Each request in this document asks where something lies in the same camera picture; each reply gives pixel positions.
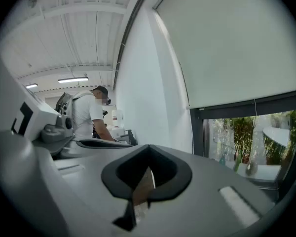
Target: gray backpack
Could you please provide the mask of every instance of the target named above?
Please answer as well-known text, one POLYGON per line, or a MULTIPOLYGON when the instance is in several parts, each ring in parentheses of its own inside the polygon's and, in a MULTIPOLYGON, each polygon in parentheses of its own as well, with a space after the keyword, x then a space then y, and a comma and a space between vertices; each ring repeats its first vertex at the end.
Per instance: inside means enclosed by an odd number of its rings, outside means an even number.
POLYGON ((79 92, 74 96, 64 92, 64 94, 62 94, 62 96, 57 101, 55 110, 60 114, 69 116, 72 119, 73 118, 73 101, 86 95, 93 96, 91 92, 79 92))

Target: roller blind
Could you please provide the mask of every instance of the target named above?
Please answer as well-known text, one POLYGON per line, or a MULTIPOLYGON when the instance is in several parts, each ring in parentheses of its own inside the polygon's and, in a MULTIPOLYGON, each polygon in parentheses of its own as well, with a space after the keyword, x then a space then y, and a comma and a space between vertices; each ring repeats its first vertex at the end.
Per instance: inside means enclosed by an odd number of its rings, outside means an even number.
POLYGON ((191 107, 296 90, 296 23, 280 0, 164 0, 191 107))

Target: white ceiling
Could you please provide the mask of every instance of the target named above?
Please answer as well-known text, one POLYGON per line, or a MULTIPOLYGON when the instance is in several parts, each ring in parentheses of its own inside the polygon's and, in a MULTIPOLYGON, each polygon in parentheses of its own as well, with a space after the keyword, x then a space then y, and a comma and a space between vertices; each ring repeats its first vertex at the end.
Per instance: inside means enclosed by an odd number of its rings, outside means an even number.
POLYGON ((137 0, 19 0, 0 32, 0 56, 31 90, 113 85, 122 37, 137 0), (89 81, 58 83, 82 77, 89 81))

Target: black knob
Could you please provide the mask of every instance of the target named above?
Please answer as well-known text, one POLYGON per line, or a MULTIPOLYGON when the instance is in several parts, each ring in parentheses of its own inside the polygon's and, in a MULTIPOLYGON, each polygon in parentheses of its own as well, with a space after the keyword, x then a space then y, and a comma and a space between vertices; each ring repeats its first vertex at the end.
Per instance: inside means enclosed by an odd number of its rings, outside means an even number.
POLYGON ((65 125, 67 129, 71 129, 73 124, 71 122, 71 118, 66 118, 65 125))

